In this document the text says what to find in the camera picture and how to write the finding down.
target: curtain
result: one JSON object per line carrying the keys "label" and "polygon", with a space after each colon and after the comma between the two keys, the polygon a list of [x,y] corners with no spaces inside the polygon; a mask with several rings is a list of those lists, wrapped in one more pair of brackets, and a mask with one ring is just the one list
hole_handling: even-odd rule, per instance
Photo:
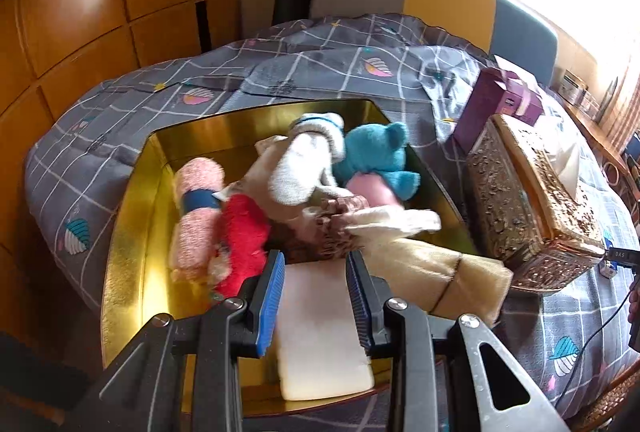
{"label": "curtain", "polygon": [[616,89],[600,128],[620,153],[640,122],[640,36],[636,38],[622,82]]}

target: screw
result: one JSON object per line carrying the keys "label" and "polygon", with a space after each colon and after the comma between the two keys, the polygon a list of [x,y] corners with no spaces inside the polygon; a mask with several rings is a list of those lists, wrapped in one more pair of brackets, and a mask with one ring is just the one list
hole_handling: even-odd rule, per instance
{"label": "screw", "polygon": [[171,315],[167,313],[160,313],[151,319],[151,325],[154,327],[164,327],[169,322],[171,322]]}
{"label": "screw", "polygon": [[460,317],[460,323],[466,327],[475,329],[480,326],[480,319],[476,315],[462,315]]}
{"label": "screw", "polygon": [[226,299],[223,304],[227,309],[240,309],[240,307],[244,306],[244,300],[238,297],[231,297]]}
{"label": "screw", "polygon": [[386,305],[391,307],[391,309],[395,309],[396,311],[402,311],[403,309],[407,309],[409,304],[407,304],[401,298],[395,297],[389,298],[389,300],[386,301]]}

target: gray checkered bedspread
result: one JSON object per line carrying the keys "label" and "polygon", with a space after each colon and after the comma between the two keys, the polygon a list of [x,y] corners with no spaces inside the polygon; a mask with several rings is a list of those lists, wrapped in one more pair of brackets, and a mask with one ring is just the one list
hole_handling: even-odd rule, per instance
{"label": "gray checkered bedspread", "polygon": [[[464,213],[465,161],[449,139],[454,125],[447,119],[458,118],[486,62],[468,42],[416,18],[366,15],[298,20],[194,58],[142,68],[91,89],[31,149],[25,170],[30,210],[59,267],[98,311],[118,203],[151,131],[255,105],[369,97],[391,120],[407,123],[412,146]],[[561,131],[581,138],[558,103],[546,94],[543,100]],[[580,180],[601,226],[614,245],[638,249],[628,211],[581,141]],[[577,349],[622,302],[631,280],[626,271],[613,280],[590,271],[552,296],[510,295],[496,332],[555,401]],[[636,360],[626,346],[626,314],[593,340],[577,366],[575,386],[562,404],[565,415],[593,401]],[[339,418],[328,409],[287,418],[286,426],[259,426],[380,428],[375,416],[386,401],[361,401]]]}

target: hand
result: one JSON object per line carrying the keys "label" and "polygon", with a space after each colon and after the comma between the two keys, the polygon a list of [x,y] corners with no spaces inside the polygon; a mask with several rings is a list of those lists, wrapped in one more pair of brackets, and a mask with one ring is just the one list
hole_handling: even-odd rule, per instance
{"label": "hand", "polygon": [[640,282],[633,282],[629,286],[629,291],[631,294],[629,295],[629,316],[627,318],[629,323],[634,321],[634,317],[636,316],[636,312],[638,311],[638,306],[640,305]]}

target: blue stuffed animal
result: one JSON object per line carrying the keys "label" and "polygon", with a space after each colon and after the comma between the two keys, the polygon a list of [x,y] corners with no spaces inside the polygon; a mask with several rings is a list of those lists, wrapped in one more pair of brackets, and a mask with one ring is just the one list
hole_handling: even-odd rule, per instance
{"label": "blue stuffed animal", "polygon": [[357,172],[377,173],[398,199],[410,199],[420,185],[420,174],[404,170],[408,136],[404,123],[354,128],[344,138],[345,158],[334,164],[335,178],[346,185]]}

